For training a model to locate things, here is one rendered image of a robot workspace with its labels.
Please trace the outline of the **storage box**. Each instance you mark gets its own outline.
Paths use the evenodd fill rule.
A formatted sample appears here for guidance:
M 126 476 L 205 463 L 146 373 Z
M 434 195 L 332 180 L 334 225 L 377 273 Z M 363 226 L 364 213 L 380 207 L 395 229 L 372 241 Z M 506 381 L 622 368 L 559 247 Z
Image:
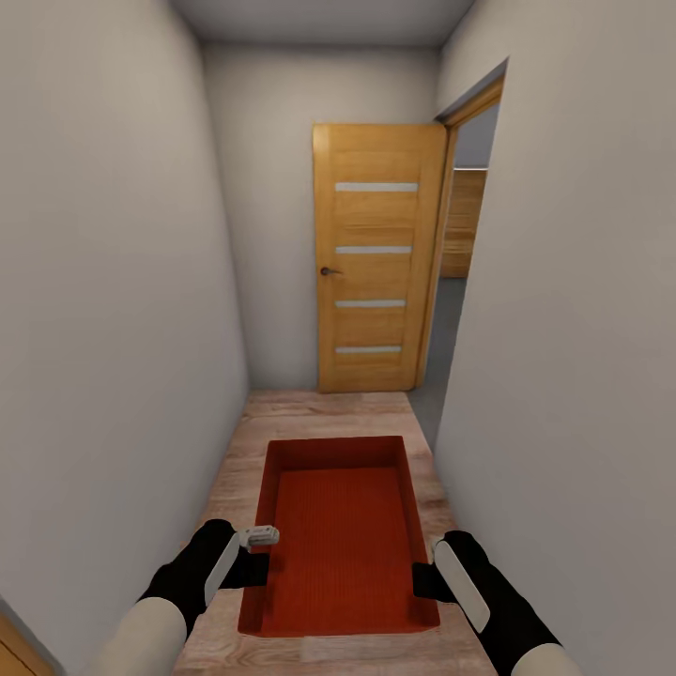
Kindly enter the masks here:
M 429 563 L 401 436 L 269 443 L 255 527 L 280 532 L 267 585 L 244 587 L 238 630 L 259 638 L 425 632 L 435 599 L 413 593 Z

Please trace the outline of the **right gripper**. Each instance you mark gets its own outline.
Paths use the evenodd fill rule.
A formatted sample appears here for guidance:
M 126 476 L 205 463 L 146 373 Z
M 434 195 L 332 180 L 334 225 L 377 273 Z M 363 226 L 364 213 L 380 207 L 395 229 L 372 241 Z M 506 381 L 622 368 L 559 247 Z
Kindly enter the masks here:
M 457 604 L 456 598 L 445 593 L 436 582 L 434 567 L 436 567 L 434 563 L 413 563 L 413 593 L 417 597 L 428 597 L 428 599 L 435 599 L 439 602 L 455 602 Z

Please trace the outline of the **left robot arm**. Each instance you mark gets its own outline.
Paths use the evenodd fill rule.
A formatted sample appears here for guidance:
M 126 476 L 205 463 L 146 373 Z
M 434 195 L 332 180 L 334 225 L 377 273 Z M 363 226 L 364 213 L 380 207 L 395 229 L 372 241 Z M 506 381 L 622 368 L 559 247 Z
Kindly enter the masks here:
M 164 564 L 149 588 L 111 630 L 63 676 L 170 676 L 198 615 L 218 589 L 267 585 L 269 553 L 280 532 L 272 525 L 232 530 L 211 519 L 171 564 Z

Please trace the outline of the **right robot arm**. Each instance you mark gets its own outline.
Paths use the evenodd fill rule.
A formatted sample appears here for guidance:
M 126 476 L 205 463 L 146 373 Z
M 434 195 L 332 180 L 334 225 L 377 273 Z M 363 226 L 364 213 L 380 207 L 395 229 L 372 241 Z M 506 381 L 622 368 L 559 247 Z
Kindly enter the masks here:
M 433 536 L 431 552 L 433 564 L 413 563 L 413 593 L 459 604 L 499 676 L 588 676 L 472 534 Z

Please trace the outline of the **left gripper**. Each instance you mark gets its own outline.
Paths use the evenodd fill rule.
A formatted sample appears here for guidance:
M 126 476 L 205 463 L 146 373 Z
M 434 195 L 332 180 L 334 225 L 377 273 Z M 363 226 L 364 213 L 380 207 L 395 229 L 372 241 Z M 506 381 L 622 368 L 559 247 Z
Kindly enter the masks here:
M 220 589 L 240 589 L 243 587 L 263 587 L 267 585 L 269 571 L 269 553 L 250 553 L 243 546 L 244 563 L 233 580 L 224 580 Z

